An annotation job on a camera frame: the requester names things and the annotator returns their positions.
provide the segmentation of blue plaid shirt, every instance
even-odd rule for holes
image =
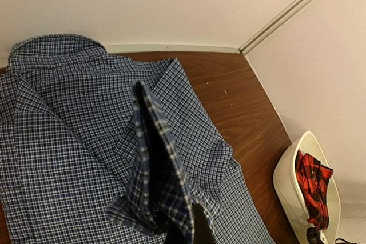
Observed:
[[[77,35],[33,38],[10,53],[0,110],[0,199],[14,243],[163,243],[171,224],[192,242],[193,203],[217,243],[273,243],[176,59],[135,62]]]

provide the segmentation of red plaid fabric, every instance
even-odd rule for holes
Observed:
[[[327,229],[329,225],[327,190],[333,170],[321,165],[320,161],[311,155],[303,155],[298,151],[295,171],[309,211],[308,222],[318,230]]]

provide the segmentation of brown wood grain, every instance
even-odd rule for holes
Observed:
[[[272,183],[276,164],[291,143],[245,58],[224,53],[125,55],[139,61],[179,58],[213,123],[234,148],[234,157],[241,164],[254,204],[272,238],[278,244],[298,243]],[[0,222],[0,243],[8,244],[2,214]]]

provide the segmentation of laundry basket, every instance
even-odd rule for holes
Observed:
[[[306,231],[312,225],[307,221],[309,218],[308,209],[295,173],[295,159],[298,150],[303,154],[312,155],[324,166],[329,165],[316,137],[311,131],[307,131],[299,140],[287,148],[274,170],[274,189],[279,196],[282,207],[300,244],[307,244]],[[325,231],[325,237],[329,244],[333,244],[336,239],[341,214],[340,198],[333,177],[328,185],[327,206],[329,227]]]

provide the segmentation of white wall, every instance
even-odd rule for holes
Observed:
[[[366,242],[366,0],[317,0],[249,58],[291,139],[312,130],[335,169],[339,237]]]
[[[293,0],[0,0],[0,58],[16,42],[78,33],[105,45],[239,48]]]

